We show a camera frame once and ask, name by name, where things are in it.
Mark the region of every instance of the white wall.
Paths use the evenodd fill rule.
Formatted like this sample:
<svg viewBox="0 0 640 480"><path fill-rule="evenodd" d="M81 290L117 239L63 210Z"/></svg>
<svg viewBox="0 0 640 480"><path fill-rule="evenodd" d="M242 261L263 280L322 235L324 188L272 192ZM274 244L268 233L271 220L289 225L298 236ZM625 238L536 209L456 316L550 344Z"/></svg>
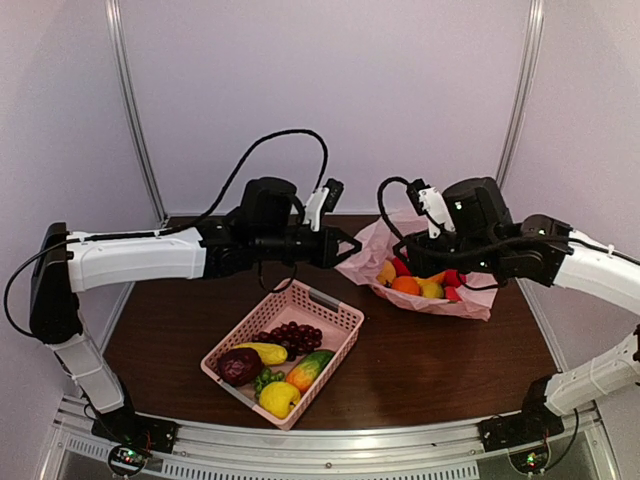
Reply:
<svg viewBox="0 0 640 480"><path fill-rule="evenodd" d="M53 221L149 228L101 0L0 2L0 288ZM99 340L121 287L81 302ZM28 275L12 291L27 325ZM52 354L0 321L0 478L30 479L64 375Z"/></svg>
<svg viewBox="0 0 640 480"><path fill-rule="evenodd" d="M170 213L204 210L244 150L316 129L342 212L376 211L390 175L449 185L494 175L520 69L528 0L135 0L122 18L142 123ZM282 175L306 200L320 149L279 139L249 178ZM404 195L390 205L409 208Z"/></svg>
<svg viewBox="0 0 640 480"><path fill-rule="evenodd" d="M526 120L505 197L640 256L640 4L547 2ZM570 367L607 350L638 318L579 293L535 288ZM599 402L623 478L640 478L640 389Z"/></svg>

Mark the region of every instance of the bunch of grapes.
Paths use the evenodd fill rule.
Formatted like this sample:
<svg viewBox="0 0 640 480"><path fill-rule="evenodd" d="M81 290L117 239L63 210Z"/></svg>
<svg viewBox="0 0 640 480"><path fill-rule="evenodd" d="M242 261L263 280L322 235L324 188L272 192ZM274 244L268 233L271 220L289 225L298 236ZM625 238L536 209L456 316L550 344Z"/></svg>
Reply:
<svg viewBox="0 0 640 480"><path fill-rule="evenodd" d="M271 332L254 335L252 342L275 343L287 349L287 361L294 361L298 355L306 355L322 346L322 330L311 325L296 322L283 323Z"/></svg>

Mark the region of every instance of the wooden table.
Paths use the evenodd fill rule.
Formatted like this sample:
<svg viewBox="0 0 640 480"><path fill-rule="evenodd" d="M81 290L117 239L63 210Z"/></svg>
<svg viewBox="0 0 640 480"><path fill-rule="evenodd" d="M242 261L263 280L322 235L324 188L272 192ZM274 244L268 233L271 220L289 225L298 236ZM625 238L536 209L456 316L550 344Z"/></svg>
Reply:
<svg viewBox="0 0 640 480"><path fill-rule="evenodd" d="M335 216L329 223L355 234L374 220ZM287 273L268 266L265 281L275 285ZM498 292L491 320L483 322L400 310L335 270L300 265L298 278L367 315L358 342L298 429L423 425L518 410L531 381L555 372L515 282ZM255 272L137 284L105 354L137 410L274 428L200 370L200 360L264 295Z"/></svg>

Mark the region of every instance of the pink paper bag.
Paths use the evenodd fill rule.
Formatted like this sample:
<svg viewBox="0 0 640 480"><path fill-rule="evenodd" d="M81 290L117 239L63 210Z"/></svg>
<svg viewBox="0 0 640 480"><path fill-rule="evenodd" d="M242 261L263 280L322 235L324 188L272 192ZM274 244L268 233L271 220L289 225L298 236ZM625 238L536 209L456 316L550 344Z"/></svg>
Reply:
<svg viewBox="0 0 640 480"><path fill-rule="evenodd" d="M403 235L427 229L427 221L415 212L399 212L391 216L391 221ZM393 245L398 239L391 233L382 219L361 230L356 239L362 242L362 251L342 262L336 269L356 285L368 285L382 298L386 298L396 307L435 315L452 315L454 317L489 320L491 305L496 297L497 289L475 292L465 287L457 289L461 302L450 302L446 299L424 298L417 295L398 292L378 283L376 277L382 270L386 259L393 258ZM495 283L493 276L486 273L467 275L467 284L473 287L484 287Z"/></svg>

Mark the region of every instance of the brown tabletop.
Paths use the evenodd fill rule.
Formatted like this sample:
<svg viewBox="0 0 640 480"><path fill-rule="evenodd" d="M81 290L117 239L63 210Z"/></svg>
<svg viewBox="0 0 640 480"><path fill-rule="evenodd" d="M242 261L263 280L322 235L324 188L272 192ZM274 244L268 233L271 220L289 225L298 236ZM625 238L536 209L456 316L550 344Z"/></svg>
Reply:
<svg viewBox="0 0 640 480"><path fill-rule="evenodd" d="M334 216L355 234L376 217ZM265 269L276 284L288 270ZM298 279L362 310L358 342L297 429L424 425L518 410L531 381L555 366L515 283L489 322L400 310L335 270L301 265ZM138 411L275 428L200 370L200 360L265 296L255 272L222 280L135 286L106 351Z"/></svg>

